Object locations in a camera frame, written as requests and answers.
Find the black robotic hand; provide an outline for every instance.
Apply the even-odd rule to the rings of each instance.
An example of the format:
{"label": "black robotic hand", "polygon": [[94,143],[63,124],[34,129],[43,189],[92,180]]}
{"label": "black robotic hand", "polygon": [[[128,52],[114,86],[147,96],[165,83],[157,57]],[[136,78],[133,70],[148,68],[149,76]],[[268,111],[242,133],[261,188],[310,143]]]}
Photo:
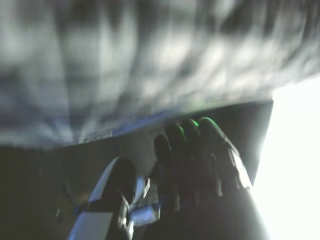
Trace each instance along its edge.
{"label": "black robotic hand", "polygon": [[210,118],[172,124],[154,140],[152,177],[164,207],[177,211],[206,198],[251,186],[239,153]]}

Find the bright white light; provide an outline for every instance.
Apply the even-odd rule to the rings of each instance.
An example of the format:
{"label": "bright white light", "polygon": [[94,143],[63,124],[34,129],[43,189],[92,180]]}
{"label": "bright white light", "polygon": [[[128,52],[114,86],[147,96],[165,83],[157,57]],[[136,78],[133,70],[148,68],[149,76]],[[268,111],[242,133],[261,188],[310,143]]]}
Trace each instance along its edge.
{"label": "bright white light", "polygon": [[320,239],[320,81],[279,89],[254,195],[272,240]]}

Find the gray fabric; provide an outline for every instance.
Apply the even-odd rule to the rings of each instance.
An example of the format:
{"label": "gray fabric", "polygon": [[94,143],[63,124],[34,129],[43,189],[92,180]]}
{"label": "gray fabric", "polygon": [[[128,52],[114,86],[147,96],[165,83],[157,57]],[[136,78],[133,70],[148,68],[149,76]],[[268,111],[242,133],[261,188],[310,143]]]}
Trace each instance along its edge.
{"label": "gray fabric", "polygon": [[268,98],[318,74],[319,5],[1,0],[0,144],[84,143]]}

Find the checkered cloth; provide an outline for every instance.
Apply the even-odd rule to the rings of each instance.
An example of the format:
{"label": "checkered cloth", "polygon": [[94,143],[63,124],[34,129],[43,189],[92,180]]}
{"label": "checkered cloth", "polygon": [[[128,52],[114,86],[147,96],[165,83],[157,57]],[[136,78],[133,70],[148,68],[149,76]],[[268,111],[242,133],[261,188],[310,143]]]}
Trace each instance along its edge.
{"label": "checkered cloth", "polygon": [[269,98],[320,69],[317,0],[1,0],[0,144]]}

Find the dark background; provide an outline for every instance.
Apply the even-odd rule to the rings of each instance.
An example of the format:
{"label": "dark background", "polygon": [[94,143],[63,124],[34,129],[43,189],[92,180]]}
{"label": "dark background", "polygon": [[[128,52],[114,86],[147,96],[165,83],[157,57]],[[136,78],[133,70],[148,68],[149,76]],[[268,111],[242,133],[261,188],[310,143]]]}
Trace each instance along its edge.
{"label": "dark background", "polygon": [[[195,114],[211,117],[239,150],[252,183],[273,102],[246,103]],[[102,172],[119,155],[145,176],[156,159],[149,126],[119,137],[52,151],[0,148],[0,239],[63,240]]]}

